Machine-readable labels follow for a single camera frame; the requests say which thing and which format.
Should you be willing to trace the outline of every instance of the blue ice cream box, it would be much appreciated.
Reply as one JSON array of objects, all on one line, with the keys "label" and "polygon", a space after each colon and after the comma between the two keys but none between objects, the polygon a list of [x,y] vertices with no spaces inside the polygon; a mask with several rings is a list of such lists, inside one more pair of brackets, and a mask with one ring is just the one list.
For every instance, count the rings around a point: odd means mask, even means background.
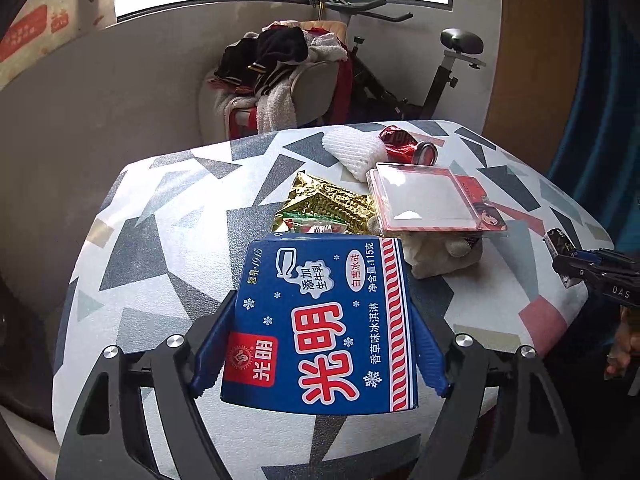
[{"label": "blue ice cream box", "polygon": [[222,400],[310,415],[416,408],[408,305],[396,238],[274,234],[253,241]]}]

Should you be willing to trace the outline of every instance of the geometric patterned tablecloth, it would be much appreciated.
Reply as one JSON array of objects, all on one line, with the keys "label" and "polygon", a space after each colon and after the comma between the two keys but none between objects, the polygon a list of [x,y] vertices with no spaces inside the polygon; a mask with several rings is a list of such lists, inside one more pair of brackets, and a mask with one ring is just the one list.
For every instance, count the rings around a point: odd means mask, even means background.
[{"label": "geometric patterned tablecloth", "polygon": [[[488,348],[532,344],[547,352],[587,298],[566,290],[542,241],[559,227],[577,247],[612,248],[577,203],[484,137],[448,121],[398,126],[438,145],[438,165],[479,179],[502,212],[508,237],[484,243],[481,261],[447,276],[411,280],[431,311]],[[238,285],[244,252],[266,234],[298,170],[367,192],[322,147],[326,126],[286,130],[161,155],[129,164],[117,178],[78,257],[56,350],[53,416],[62,441],[78,395],[105,346],[153,348],[185,333]],[[420,407],[369,416],[275,413],[220,401],[220,382],[197,400],[202,419],[234,478],[368,479],[412,460],[442,400],[418,380]],[[145,416],[160,471],[178,478],[153,392]]]}]

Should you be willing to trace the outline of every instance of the blue gripper pad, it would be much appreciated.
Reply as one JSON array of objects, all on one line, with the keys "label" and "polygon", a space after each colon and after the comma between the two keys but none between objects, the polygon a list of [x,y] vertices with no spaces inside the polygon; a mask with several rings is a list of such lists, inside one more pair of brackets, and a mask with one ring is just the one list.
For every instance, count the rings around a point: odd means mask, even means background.
[{"label": "blue gripper pad", "polygon": [[424,383],[436,390],[439,396],[444,397],[449,389],[449,381],[445,375],[444,355],[413,303],[410,311],[414,327],[418,370],[420,370]]},{"label": "blue gripper pad", "polygon": [[189,386],[191,397],[197,399],[216,384],[225,362],[226,342],[234,319],[234,306],[229,305],[207,335],[195,357],[195,370]]}]

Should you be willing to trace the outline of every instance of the red cloth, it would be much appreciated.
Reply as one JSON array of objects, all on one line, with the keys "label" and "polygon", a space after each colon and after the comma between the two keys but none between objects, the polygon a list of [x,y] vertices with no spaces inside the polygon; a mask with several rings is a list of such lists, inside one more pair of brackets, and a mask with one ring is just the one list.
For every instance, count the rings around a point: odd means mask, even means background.
[{"label": "red cloth", "polygon": [[329,124],[344,124],[349,117],[351,86],[353,85],[353,63],[351,54],[345,61],[339,61],[338,79],[335,83],[334,98],[331,102]]},{"label": "red cloth", "polygon": [[258,108],[255,106],[249,112],[249,121],[246,127],[258,131]]},{"label": "red cloth", "polygon": [[305,29],[307,32],[311,32],[314,36],[324,36],[325,34],[330,34],[328,30],[322,27],[311,27]]},{"label": "red cloth", "polygon": [[236,120],[236,112],[238,112],[238,110],[231,110],[229,114],[229,140],[240,138],[240,126]]}]

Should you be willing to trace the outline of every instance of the red and white stripe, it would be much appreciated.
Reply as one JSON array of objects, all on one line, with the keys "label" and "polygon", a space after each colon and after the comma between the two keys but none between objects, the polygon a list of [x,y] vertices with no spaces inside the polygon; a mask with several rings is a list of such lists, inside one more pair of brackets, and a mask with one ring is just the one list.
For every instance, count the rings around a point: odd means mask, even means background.
[{"label": "red and white stripe", "polygon": [[380,239],[385,280],[386,323],[389,347],[389,398],[392,412],[407,410],[413,397],[407,341],[408,319],[402,293],[402,269],[399,247],[393,238]]}]

